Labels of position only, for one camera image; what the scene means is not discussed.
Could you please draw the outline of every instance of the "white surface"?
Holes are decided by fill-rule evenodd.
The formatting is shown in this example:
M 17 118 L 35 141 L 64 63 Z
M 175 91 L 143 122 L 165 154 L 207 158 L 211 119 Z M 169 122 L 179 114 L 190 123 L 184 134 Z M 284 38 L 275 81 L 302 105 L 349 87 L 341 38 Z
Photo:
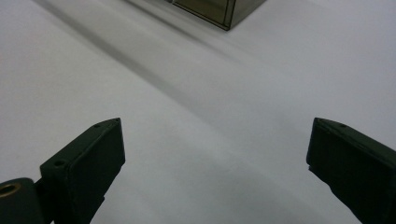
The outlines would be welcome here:
M 395 1 L 268 0 L 229 33 L 162 0 L 47 2 L 0 3 L 1 182 L 120 117 L 92 223 L 359 223 L 305 155 L 314 117 L 396 148 Z

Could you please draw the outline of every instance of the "box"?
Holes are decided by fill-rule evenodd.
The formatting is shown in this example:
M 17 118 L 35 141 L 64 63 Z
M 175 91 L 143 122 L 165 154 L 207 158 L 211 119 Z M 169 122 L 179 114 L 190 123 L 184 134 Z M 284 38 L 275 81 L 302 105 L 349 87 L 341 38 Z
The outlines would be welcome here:
M 228 31 L 264 1 L 265 0 L 173 0 L 172 3 Z

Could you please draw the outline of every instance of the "screw hole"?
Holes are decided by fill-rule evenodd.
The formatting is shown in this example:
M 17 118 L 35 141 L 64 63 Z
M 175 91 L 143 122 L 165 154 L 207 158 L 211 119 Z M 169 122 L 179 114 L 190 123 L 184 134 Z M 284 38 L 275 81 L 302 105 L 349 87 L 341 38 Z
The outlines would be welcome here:
M 55 165 L 55 167 L 61 167 L 61 166 L 64 166 L 66 164 L 66 161 L 56 161 L 53 164 Z
M 15 192 L 17 192 L 21 188 L 21 184 L 9 184 L 3 187 L 0 187 L 0 198 L 7 197 Z

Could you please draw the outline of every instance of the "white table surface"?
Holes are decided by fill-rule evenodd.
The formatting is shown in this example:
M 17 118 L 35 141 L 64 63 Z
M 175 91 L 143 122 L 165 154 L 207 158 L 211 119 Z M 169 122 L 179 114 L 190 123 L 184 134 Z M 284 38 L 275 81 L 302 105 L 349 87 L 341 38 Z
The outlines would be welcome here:
M 312 121 L 396 148 L 396 2 L 268 0 L 226 33 L 163 0 L 0 2 L 0 182 L 120 117 L 93 224 L 359 223 Z

